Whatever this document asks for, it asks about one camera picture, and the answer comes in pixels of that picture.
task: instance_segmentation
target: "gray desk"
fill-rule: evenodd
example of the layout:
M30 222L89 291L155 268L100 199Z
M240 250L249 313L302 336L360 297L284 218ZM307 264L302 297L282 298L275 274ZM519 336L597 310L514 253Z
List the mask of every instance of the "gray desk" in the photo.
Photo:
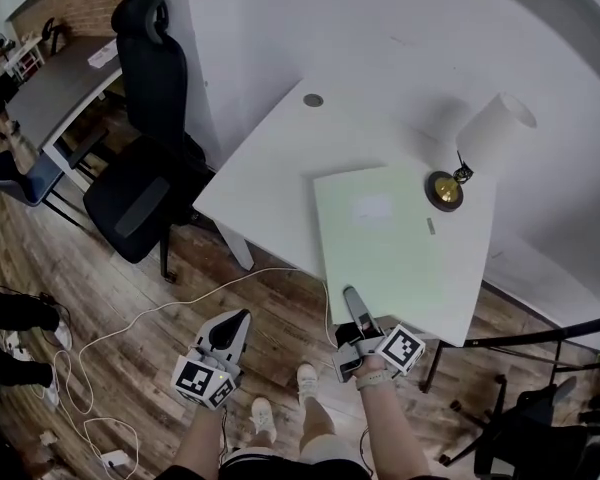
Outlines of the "gray desk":
M22 135L42 149L84 192L89 183L69 167L54 147L76 117L122 74L118 58L100 69L88 59L112 37L78 37L51 57L7 104L11 119L20 123Z

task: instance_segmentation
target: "white lampshade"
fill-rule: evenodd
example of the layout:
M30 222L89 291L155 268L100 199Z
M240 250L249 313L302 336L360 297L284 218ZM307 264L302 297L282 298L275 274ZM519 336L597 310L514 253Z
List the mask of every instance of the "white lampshade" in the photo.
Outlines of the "white lampshade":
M536 118L522 102L500 93L460 131L458 151L472 171L498 176L516 142L536 127Z

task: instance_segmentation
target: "brick wall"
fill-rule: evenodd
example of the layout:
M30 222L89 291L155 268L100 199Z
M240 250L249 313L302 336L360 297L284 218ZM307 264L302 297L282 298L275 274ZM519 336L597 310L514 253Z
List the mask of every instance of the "brick wall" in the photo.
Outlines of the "brick wall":
M112 36L111 14L122 0L27 0L11 17L18 37L29 31L40 34L46 21L55 17L71 36Z

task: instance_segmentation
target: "black shirt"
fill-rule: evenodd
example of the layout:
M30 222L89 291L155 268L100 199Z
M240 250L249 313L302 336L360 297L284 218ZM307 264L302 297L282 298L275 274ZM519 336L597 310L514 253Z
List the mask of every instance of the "black shirt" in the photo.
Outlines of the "black shirt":
M327 460L317 464L303 464L280 457L263 460L228 461L221 468L219 480L370 480L369 474L359 464L350 460ZM204 480L193 471L171 466L156 480ZM420 476L405 480L445 480L433 476Z

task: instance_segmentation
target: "white shorts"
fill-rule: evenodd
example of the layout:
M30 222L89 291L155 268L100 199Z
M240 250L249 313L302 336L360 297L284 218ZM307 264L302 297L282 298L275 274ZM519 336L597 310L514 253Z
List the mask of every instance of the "white shorts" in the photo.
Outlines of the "white shorts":
M224 462L243 456L244 460L266 460L266 457L282 457L279 452L272 450L271 448L253 447L242 448L241 450L233 452ZM318 436L309 441L302 450L302 453L300 453L298 462L304 464L317 464L318 462L335 459L350 460L364 467L360 454L356 452L349 443L341 437L330 434Z

